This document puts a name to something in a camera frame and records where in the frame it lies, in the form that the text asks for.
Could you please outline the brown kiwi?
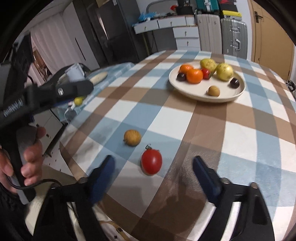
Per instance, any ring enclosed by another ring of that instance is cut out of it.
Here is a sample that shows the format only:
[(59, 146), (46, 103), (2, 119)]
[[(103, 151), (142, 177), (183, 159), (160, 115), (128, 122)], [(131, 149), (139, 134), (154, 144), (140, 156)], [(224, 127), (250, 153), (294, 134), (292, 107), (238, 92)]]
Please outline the brown kiwi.
[(142, 136), (137, 130), (127, 130), (124, 134), (123, 141), (128, 146), (136, 146), (142, 140)]
[(212, 85), (207, 90), (208, 96), (218, 97), (220, 95), (220, 89), (219, 87)]

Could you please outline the dark plum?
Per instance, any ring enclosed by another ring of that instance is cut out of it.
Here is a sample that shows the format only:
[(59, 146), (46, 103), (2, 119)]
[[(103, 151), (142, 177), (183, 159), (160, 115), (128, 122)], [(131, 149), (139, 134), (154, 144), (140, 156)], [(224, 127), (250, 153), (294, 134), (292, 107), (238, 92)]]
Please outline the dark plum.
[(179, 82), (187, 81), (186, 74), (178, 73), (178, 75), (176, 77), (176, 80), (179, 81)]
[(229, 83), (230, 87), (233, 88), (233, 89), (237, 89), (238, 87), (240, 87), (240, 82), (237, 78), (232, 78), (230, 80), (230, 83)]

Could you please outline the large orange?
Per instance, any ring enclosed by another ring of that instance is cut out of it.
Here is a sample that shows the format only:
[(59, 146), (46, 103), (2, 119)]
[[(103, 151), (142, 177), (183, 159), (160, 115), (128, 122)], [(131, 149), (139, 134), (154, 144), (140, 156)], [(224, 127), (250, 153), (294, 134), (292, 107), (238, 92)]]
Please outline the large orange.
[(186, 78), (190, 84), (199, 84), (203, 80), (203, 72), (201, 69), (190, 69), (186, 73)]

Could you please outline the small red tomato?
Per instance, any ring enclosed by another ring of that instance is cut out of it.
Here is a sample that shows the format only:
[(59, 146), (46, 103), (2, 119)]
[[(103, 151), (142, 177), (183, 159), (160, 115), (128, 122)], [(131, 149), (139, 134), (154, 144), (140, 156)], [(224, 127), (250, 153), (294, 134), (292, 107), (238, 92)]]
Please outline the small red tomato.
[(209, 69), (202, 68), (201, 71), (203, 73), (203, 79), (209, 80), (211, 78), (212, 72)]

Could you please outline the small orange tangerine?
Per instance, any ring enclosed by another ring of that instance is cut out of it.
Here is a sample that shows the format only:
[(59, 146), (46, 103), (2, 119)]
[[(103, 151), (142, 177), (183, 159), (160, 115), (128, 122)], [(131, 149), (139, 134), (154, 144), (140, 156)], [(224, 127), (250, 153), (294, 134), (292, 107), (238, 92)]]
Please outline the small orange tangerine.
[(182, 73), (184, 75), (187, 74), (187, 72), (191, 69), (193, 69), (194, 67), (190, 64), (183, 64), (180, 66), (180, 69), (179, 69), (179, 73)]

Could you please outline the yellow lemon lower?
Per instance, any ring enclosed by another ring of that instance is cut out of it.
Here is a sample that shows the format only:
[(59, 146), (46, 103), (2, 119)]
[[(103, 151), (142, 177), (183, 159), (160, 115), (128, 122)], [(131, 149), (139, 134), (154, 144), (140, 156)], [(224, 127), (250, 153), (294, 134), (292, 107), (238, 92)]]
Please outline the yellow lemon lower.
[(75, 104), (75, 106), (81, 106), (83, 101), (84, 101), (84, 97), (76, 97), (74, 99), (74, 104)]

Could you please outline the small cream side plate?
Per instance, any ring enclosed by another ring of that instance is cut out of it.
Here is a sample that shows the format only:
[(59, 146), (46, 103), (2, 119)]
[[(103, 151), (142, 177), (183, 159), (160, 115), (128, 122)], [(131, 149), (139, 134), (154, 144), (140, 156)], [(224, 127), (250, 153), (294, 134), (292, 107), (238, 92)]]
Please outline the small cream side plate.
[(108, 73), (106, 71), (100, 72), (90, 77), (89, 80), (90, 82), (92, 82), (93, 85), (97, 85), (107, 77), (107, 74)]

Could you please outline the checkered blue brown tablecloth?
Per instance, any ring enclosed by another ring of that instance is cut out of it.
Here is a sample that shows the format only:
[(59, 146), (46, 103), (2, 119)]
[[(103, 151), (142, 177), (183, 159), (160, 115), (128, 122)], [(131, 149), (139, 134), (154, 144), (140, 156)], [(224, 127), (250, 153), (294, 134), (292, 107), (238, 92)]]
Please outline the checkered blue brown tablecloth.
[[(234, 102), (197, 102), (170, 85), (175, 67), (210, 56), (245, 80)], [(140, 132), (138, 145), (125, 144), (127, 130)], [(155, 175), (140, 165), (146, 145), (163, 158)], [(192, 170), (195, 156), (233, 183), (259, 185), (276, 240), (295, 224), (295, 99), (277, 74), (247, 60), (207, 52), (153, 54), (91, 99), (67, 126), (60, 151), (76, 179), (114, 156), (101, 208), (138, 240), (197, 240), (206, 198)]]

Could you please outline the large cream round plate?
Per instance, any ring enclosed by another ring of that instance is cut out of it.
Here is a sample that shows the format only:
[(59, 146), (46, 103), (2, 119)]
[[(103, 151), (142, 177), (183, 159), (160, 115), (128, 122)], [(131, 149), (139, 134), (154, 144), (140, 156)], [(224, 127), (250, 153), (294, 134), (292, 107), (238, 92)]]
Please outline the large cream round plate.
[[(213, 75), (209, 80), (202, 80), (198, 84), (191, 84), (187, 81), (178, 81), (177, 75), (179, 73), (180, 65), (175, 67), (169, 74), (170, 84), (181, 94), (191, 99), (202, 102), (224, 103), (234, 101), (243, 94), (246, 89), (246, 82), (241, 76), (234, 72), (233, 77), (239, 81), (237, 89), (231, 88), (229, 82), (223, 82)], [(209, 96), (207, 91), (210, 86), (215, 85), (220, 90), (218, 97)]]

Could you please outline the yellow-green pear right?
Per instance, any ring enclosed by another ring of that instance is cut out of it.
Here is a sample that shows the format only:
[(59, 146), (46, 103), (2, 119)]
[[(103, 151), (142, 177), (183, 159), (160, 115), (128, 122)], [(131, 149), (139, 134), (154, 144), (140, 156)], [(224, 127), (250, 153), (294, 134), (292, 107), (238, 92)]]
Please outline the yellow-green pear right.
[(233, 68), (227, 63), (220, 63), (216, 67), (216, 75), (222, 81), (229, 81), (233, 77)]

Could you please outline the yellow-green pear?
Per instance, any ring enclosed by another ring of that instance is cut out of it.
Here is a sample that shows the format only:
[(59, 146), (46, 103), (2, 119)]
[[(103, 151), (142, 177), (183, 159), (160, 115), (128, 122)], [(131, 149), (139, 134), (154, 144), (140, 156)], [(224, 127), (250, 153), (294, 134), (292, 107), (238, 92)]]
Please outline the yellow-green pear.
[(214, 72), (216, 70), (217, 63), (211, 58), (204, 58), (200, 61), (200, 66), (201, 68)]
[(220, 63), (216, 67), (216, 75), (222, 81), (229, 81), (233, 77), (233, 68), (227, 63)]

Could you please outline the yellow-green pear left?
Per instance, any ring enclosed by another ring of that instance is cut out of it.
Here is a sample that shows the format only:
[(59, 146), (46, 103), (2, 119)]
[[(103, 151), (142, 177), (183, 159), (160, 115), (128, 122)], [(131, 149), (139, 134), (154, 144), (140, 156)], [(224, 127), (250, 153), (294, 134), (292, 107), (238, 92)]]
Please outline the yellow-green pear left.
[(204, 58), (200, 61), (200, 66), (201, 68), (214, 72), (216, 70), (217, 63), (211, 58)]

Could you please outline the white drawer desk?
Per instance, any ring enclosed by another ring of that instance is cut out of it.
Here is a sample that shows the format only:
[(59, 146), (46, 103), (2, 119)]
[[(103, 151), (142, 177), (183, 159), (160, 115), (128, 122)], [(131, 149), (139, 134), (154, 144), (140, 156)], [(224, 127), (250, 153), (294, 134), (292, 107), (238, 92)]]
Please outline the white drawer desk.
[(200, 51), (199, 29), (193, 15), (172, 16), (136, 24), (150, 52), (163, 50)]

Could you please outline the wooden door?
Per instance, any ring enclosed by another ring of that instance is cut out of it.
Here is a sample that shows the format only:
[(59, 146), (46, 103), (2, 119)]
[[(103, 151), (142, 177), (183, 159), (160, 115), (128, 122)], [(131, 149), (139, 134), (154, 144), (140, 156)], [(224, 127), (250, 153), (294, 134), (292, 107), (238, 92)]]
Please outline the wooden door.
[(283, 80), (292, 73), (295, 46), (279, 23), (255, 1), (249, 1), (252, 24), (252, 60)]

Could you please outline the silver aluminium suitcase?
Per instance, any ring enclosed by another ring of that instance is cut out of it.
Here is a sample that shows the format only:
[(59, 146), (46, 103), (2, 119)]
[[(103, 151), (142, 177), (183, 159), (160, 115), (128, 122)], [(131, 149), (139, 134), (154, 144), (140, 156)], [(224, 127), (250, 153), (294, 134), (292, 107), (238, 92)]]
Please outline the silver aluminium suitcase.
[(243, 21), (221, 19), (222, 52), (226, 55), (247, 58), (247, 24)]

